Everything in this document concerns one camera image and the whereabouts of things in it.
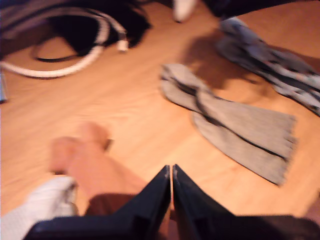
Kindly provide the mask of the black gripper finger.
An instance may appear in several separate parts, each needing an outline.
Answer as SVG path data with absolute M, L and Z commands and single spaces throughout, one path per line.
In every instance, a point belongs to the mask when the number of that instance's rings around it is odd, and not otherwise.
M 219 217 L 233 214 L 207 195 L 179 165 L 172 167 L 173 202 L 181 240 L 219 240 Z
M 155 240 L 171 202 L 170 166 L 116 213 L 115 240 Z

